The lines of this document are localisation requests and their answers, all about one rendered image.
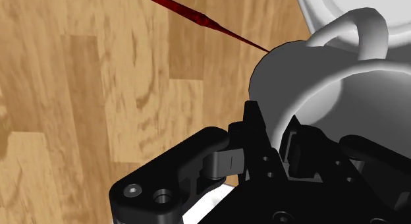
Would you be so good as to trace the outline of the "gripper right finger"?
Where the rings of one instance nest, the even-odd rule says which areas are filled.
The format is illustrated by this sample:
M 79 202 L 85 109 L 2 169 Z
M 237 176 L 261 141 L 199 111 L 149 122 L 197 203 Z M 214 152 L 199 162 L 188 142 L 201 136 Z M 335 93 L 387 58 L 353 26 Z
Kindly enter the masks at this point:
M 281 140 L 279 154 L 289 165 L 288 173 L 298 179 L 313 178 L 318 170 L 344 173 L 344 180 L 358 178 L 396 211 L 411 211 L 411 159 L 358 135 L 338 142 L 319 128 L 290 120 Z

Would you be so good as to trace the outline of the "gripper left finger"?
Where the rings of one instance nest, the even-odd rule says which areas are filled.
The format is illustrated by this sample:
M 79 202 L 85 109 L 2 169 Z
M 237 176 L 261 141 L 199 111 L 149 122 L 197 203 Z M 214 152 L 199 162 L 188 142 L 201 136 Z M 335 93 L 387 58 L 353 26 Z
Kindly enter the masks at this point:
M 113 184 L 113 224 L 183 224 L 182 216 L 229 175 L 241 182 L 284 179 L 256 101 L 246 101 L 243 120 L 228 130 L 201 129 Z

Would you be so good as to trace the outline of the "white mug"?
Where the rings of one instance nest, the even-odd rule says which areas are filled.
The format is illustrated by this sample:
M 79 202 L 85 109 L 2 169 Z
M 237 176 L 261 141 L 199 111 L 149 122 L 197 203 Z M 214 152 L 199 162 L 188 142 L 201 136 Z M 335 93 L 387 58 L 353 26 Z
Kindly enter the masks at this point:
M 249 96 L 258 102 L 271 146 L 280 146 L 297 117 L 332 140 L 355 134 L 411 154 L 411 63 L 387 59 L 388 37 L 375 9 L 354 9 L 308 40 L 265 55 Z

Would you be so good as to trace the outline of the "dark red tapered stick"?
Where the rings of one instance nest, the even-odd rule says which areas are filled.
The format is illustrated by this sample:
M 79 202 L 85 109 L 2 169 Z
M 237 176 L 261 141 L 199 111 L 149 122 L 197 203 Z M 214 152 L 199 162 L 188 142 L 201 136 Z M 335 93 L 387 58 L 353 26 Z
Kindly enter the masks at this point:
M 195 11 L 194 9 L 191 9 L 180 3 L 177 3 L 176 1 L 173 1 L 173 0 L 150 0 L 150 1 L 153 1 L 154 3 L 157 3 L 158 5 L 161 5 L 162 7 L 165 7 L 169 9 L 170 11 L 177 13 L 178 15 L 183 16 L 184 18 L 187 18 L 188 20 L 196 23 L 197 25 L 227 34 L 244 43 L 247 43 L 253 47 L 256 47 L 264 52 L 267 52 L 267 53 L 269 52 L 268 50 L 257 45 L 256 43 L 251 42 L 250 40 L 247 40 L 246 38 L 243 38 L 239 36 L 238 34 L 235 34 L 234 32 L 231 32 L 230 30 L 222 27 L 220 24 L 210 19 L 210 17 L 206 16 L 205 14 Z

